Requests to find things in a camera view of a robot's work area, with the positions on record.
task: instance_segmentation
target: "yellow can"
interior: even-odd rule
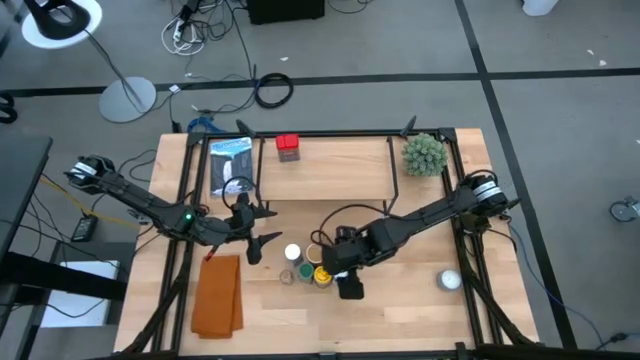
[[[329,273],[324,270],[324,267],[318,266],[313,272],[313,280],[316,286],[324,289],[331,285],[333,282],[333,276],[329,275]]]

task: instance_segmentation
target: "small potted plant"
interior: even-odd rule
[[[411,176],[438,176],[447,165],[444,145],[427,134],[407,141],[402,150],[404,168]]]

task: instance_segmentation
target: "gray floor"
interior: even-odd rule
[[[171,19],[167,0],[100,1],[105,18],[96,37],[127,74],[154,83],[185,82],[186,59],[169,55],[160,44],[161,28]],[[467,0],[466,6],[487,68],[491,72],[640,67],[637,34],[640,3],[633,0],[564,0],[547,17],[529,18],[519,0]],[[0,12],[0,35],[7,15]],[[475,66],[452,0],[376,0],[358,15],[330,9],[316,21],[254,27],[244,14],[239,23],[259,73],[292,77],[393,73],[473,73]],[[16,25],[0,58],[0,84],[8,89],[106,86],[114,80],[88,43],[59,51],[26,44]],[[600,60],[607,62],[599,65]],[[212,79],[245,74],[237,35],[231,32],[208,44],[190,71]],[[603,337],[617,331],[640,331],[635,274],[640,253],[638,223],[615,223],[607,209],[626,195],[640,197],[640,78],[604,77],[494,81],[505,122],[555,269],[562,295],[587,315]],[[267,89],[277,96],[282,88]],[[248,89],[185,91],[175,96],[172,114],[185,126],[196,117],[191,105],[215,108],[242,103]],[[159,99],[167,94],[159,93]],[[42,133],[54,138],[46,173],[63,181],[75,157],[102,154],[116,163],[157,146],[170,131],[168,107],[124,125],[108,123],[98,113],[98,95],[18,99],[21,119],[1,131]],[[493,165],[515,194],[509,168],[483,89],[478,81],[396,82],[299,86],[284,107],[253,107],[238,115],[219,116],[216,125],[233,129],[241,118],[256,130],[375,129],[404,125],[418,116],[422,127],[480,127]],[[140,176],[149,176],[143,169]],[[38,188],[63,232],[70,233],[79,212],[58,193]],[[89,196],[77,195],[83,202]],[[125,216],[124,207],[105,200],[100,210]],[[525,238],[520,211],[514,226]],[[98,242],[131,244],[135,231],[102,223]],[[37,238],[20,233],[16,251],[31,252]],[[39,256],[50,256],[53,244]],[[520,264],[540,338],[560,345],[549,302],[522,259]],[[22,309],[11,321],[20,324]],[[581,348],[599,342],[579,316],[570,313]],[[41,330],[33,359],[80,359],[105,355],[116,326],[85,332]],[[0,347],[15,347],[5,332]],[[611,350],[640,351],[640,339],[610,345]]]

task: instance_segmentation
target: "wooden tabletop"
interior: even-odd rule
[[[457,129],[457,136],[467,173],[491,168],[479,129]],[[389,198],[391,177],[390,167],[387,166],[390,165],[388,158],[386,161],[383,160],[383,154],[388,154],[388,147],[378,146],[386,144],[386,138],[361,140],[359,144],[345,138],[333,138],[334,142],[331,140],[332,138],[301,139],[301,145],[305,146],[301,148],[302,160],[297,166],[305,167],[305,171],[298,171],[296,176],[305,179],[308,176],[306,171],[309,171],[309,174],[326,178],[325,174],[335,174],[335,167],[340,167],[352,180],[349,186],[338,185],[335,182],[315,182],[312,183],[314,192],[319,195],[310,198],[314,200],[302,200],[303,193],[308,194],[308,190],[292,185],[292,190],[287,192],[287,188],[278,184],[279,181],[283,181],[283,177],[290,178],[287,176],[291,172],[278,171],[278,164],[267,165],[269,162],[265,162],[263,171],[269,166],[275,170],[264,174],[261,188],[265,191],[269,189],[267,193],[273,196],[272,199],[280,200],[271,202],[271,209],[279,215],[258,220],[254,234],[274,231],[282,231],[284,234],[264,247],[263,259],[256,266],[248,265],[246,262],[244,243],[225,245],[218,251],[217,254],[239,254],[242,257],[240,271],[244,329],[234,332],[231,339],[203,340],[190,331],[200,259],[209,251],[208,248],[196,246],[180,347],[181,355],[443,350],[452,349],[454,343],[459,341],[473,347],[463,291],[445,292],[436,285],[436,275],[440,271],[458,269],[450,222],[417,234],[395,257],[362,270],[359,275],[366,294],[363,300],[341,300],[334,286],[319,289],[301,283],[292,286],[280,284],[278,274],[287,268],[284,247],[290,243],[308,245],[309,233],[317,229],[331,211],[354,202],[317,199],[336,199],[336,193],[340,194],[339,199],[348,199],[345,196],[352,194],[351,199],[357,200],[358,203],[381,207],[380,201],[366,200]],[[176,199],[185,142],[186,135],[181,134],[163,135],[160,139],[150,191],[167,201]],[[398,215],[409,213],[444,196],[440,177],[411,177],[404,174],[401,157],[403,145],[404,140],[394,138],[400,197],[393,212]],[[273,147],[269,142],[265,144],[265,149]],[[339,147],[350,148],[353,151],[343,154],[342,159],[340,152],[335,151]],[[326,151],[331,159],[322,161],[323,151]],[[194,151],[193,156],[190,189],[195,182],[195,159],[199,156],[199,150]],[[306,159],[313,159],[319,165],[308,168],[303,165]],[[355,162],[367,163],[365,170],[351,170]],[[369,172],[380,173],[376,174],[375,179],[369,179],[369,176],[366,176]],[[209,174],[209,162],[204,173]],[[457,180],[454,174],[452,179],[455,184]],[[335,189],[349,188],[353,190],[338,190],[333,195],[330,194]],[[204,189],[209,189],[209,176],[205,176]],[[210,197],[209,191],[203,191],[201,203],[211,208],[213,216],[229,216],[228,210],[219,198]],[[332,233],[331,229],[338,225],[358,227],[375,219],[376,216],[379,215],[366,209],[349,209],[329,221],[326,229]],[[506,224],[498,220],[492,219],[492,225],[495,230],[505,233],[509,231]],[[152,236],[153,231],[142,236],[138,240],[138,246]],[[484,245],[484,256],[496,301],[523,334],[536,340],[533,317],[511,242],[500,235],[486,233]],[[168,241],[159,238],[136,255],[115,350],[126,347],[153,313],[158,303],[167,246]],[[178,254],[174,274],[180,266],[180,248]],[[477,302],[483,334],[485,339],[488,339],[490,332],[486,311],[479,298]],[[164,348],[169,347],[174,309],[175,305],[167,316]]]

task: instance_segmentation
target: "orange cloth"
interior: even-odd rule
[[[191,331],[201,339],[228,339],[243,326],[240,258],[203,259],[196,289]]]

